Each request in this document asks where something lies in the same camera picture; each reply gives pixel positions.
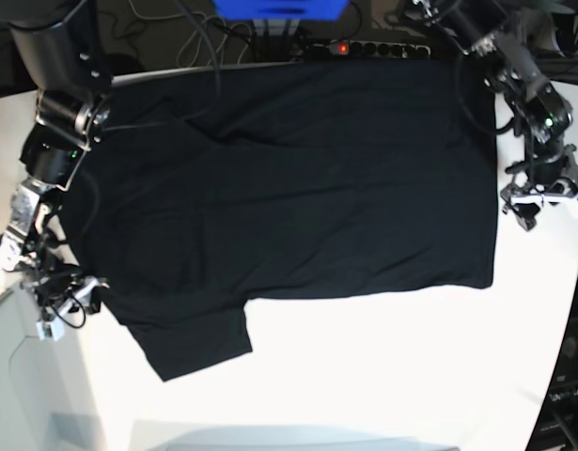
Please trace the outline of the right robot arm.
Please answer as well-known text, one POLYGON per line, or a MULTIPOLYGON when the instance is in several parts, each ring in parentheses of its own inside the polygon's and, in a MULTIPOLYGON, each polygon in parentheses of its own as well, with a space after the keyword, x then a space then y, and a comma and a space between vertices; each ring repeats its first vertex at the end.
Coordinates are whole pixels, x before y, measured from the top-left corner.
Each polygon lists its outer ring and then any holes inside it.
POLYGON ((92 1, 0 1, 0 23, 37 87, 35 124, 20 156, 26 177, 10 201, 0 259, 5 271, 22 274, 41 318, 60 319, 65 307, 81 305, 82 288, 99 282, 55 257, 48 224, 98 141, 112 74, 92 1))

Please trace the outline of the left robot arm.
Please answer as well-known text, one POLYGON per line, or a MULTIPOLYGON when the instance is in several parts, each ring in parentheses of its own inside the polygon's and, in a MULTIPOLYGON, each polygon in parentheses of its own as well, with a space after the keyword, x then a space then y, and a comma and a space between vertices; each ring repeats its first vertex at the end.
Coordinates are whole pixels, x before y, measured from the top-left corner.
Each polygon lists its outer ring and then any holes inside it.
POLYGON ((503 211, 532 230, 546 204, 563 205, 578 218, 578 164, 575 145, 565 144, 572 107, 543 74, 530 51, 513 31, 506 11, 495 1, 417 1, 414 22, 443 32, 458 48, 455 91, 463 102, 461 78, 466 59, 482 69, 486 86, 503 96, 512 112, 507 125, 482 125, 468 106, 462 111, 481 132, 491 136, 513 132, 524 140, 524 156, 505 172, 510 182, 500 192, 503 211))

